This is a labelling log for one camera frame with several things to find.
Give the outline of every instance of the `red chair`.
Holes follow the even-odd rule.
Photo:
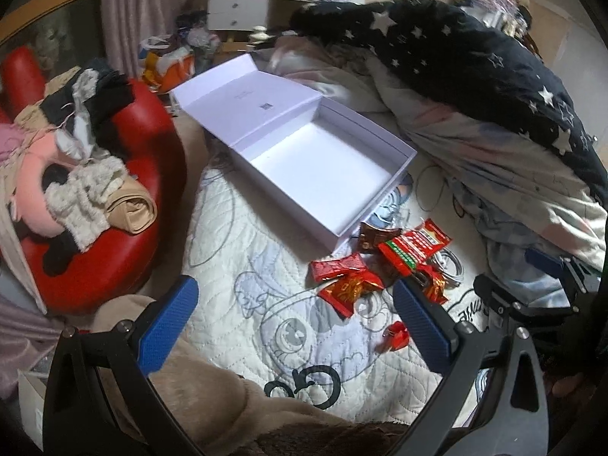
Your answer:
[[[12,118],[44,96],[45,81],[28,48],[10,53],[0,74]],[[150,191],[158,217],[138,235],[115,228],[104,231],[88,252],[76,255],[68,270],[56,277],[47,276],[42,267],[48,243],[35,235],[23,239],[36,285],[53,312],[87,314],[112,298],[135,292],[150,276],[154,254],[168,236],[179,206],[186,180],[181,141],[170,116],[147,86],[137,81],[131,84],[135,101],[112,120],[131,154],[127,168]],[[7,115],[0,110],[0,120],[2,117]]]

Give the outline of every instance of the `open box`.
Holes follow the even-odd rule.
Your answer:
[[[236,166],[329,251],[396,187],[416,151],[381,126],[246,54],[173,89]]]

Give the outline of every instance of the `white drawer unit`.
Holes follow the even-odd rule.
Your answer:
[[[207,12],[210,31],[251,31],[266,26],[268,0],[209,0]]]

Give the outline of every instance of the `quilted bedspread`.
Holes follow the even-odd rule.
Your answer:
[[[187,325],[192,344],[214,364],[259,383],[268,395],[295,396],[353,421],[411,423],[440,376],[427,369],[413,342],[379,352],[384,331],[399,320],[390,288],[364,295],[355,315],[342,320],[317,298],[323,285],[315,285],[308,272],[311,260],[329,256],[235,170],[219,144],[214,149],[184,255],[183,271],[200,288]],[[376,216],[397,217],[409,227],[431,217],[452,237],[449,248],[464,266],[464,282],[446,291],[445,307],[455,320],[484,327],[472,280],[486,270],[485,247],[441,169],[419,154]],[[372,258],[372,269],[382,267],[379,259]],[[473,388],[458,423],[476,403]]]

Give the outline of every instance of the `pink curtain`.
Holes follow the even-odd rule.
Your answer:
[[[185,0],[101,0],[103,38],[109,63],[130,77],[138,75],[139,42],[171,34]]]
[[[0,296],[0,397],[17,387],[17,369],[30,370],[57,344],[63,324]]]

